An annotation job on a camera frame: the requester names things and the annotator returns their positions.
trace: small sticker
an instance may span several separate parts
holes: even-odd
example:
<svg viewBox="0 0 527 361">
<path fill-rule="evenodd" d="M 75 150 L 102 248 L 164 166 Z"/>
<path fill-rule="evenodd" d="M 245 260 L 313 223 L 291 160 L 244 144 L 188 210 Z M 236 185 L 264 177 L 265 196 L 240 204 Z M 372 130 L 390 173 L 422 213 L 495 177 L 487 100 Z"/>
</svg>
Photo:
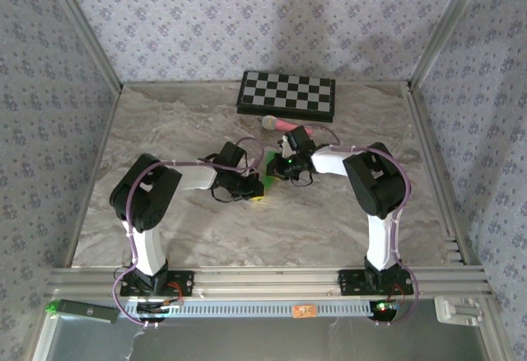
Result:
<svg viewBox="0 0 527 361">
<path fill-rule="evenodd" d="M 293 318 L 316 317 L 316 305 L 293 306 Z"/>
</svg>

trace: microphone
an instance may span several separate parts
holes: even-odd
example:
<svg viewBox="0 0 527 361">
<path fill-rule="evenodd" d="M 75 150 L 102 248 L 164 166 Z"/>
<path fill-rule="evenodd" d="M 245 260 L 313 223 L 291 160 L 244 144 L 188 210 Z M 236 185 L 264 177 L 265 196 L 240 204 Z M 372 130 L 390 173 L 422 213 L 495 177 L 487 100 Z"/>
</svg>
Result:
<svg viewBox="0 0 527 361">
<path fill-rule="evenodd" d="M 280 120 L 276 116 L 265 115 L 262 119 L 262 126 L 267 130 L 281 130 L 283 132 L 290 132 L 294 128 L 301 126 L 301 124 L 291 124 L 285 120 Z M 305 131 L 311 136 L 313 134 L 313 129 L 305 128 Z"/>
</svg>

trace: chessboard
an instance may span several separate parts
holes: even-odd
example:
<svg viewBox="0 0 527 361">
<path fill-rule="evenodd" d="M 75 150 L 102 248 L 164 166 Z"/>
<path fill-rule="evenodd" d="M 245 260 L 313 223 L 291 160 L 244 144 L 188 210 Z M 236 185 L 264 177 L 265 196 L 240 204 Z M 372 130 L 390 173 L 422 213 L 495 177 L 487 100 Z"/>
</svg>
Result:
<svg viewBox="0 0 527 361">
<path fill-rule="evenodd" d="M 236 106 L 238 114 L 333 122 L 335 80 L 246 71 Z"/>
</svg>

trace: marble table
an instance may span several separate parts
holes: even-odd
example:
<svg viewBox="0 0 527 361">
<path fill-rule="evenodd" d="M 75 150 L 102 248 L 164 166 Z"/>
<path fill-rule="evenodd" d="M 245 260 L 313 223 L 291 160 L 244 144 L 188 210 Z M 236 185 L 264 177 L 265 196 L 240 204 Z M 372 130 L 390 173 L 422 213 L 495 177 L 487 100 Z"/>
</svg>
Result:
<svg viewBox="0 0 527 361">
<path fill-rule="evenodd" d="M 278 131 L 261 118 L 238 115 L 238 82 L 143 84 L 125 87 L 96 176 L 74 266 L 130 261 L 124 229 L 108 204 L 111 190 L 141 153 L 193 160 L 247 135 L 277 151 Z M 445 232 L 403 98 L 397 87 L 337 84 L 334 122 L 343 145 L 383 142 L 406 168 L 413 194 L 403 213 L 400 250 L 411 265 L 445 263 Z M 331 135 L 317 131 L 317 143 Z M 255 143 L 244 143 L 250 158 Z M 259 168 L 264 172 L 264 165 Z M 172 266 L 362 265 L 366 215 L 345 177 L 316 176 L 297 188 L 275 182 L 259 202 L 222 204 L 205 190 L 176 191 L 159 228 Z"/>
</svg>

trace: patterned wall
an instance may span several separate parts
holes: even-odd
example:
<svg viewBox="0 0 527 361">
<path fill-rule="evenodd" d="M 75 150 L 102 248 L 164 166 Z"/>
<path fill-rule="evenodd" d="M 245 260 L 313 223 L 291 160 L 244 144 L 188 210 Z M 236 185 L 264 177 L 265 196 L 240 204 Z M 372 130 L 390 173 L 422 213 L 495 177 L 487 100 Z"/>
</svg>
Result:
<svg viewBox="0 0 527 361">
<path fill-rule="evenodd" d="M 78 0 L 121 81 L 408 79 L 448 0 Z"/>
<path fill-rule="evenodd" d="M 56 0 L 0 3 L 0 359 L 17 360 L 113 96 Z"/>
<path fill-rule="evenodd" d="M 422 92 L 456 208 L 527 360 L 527 0 L 473 0 Z"/>
</svg>

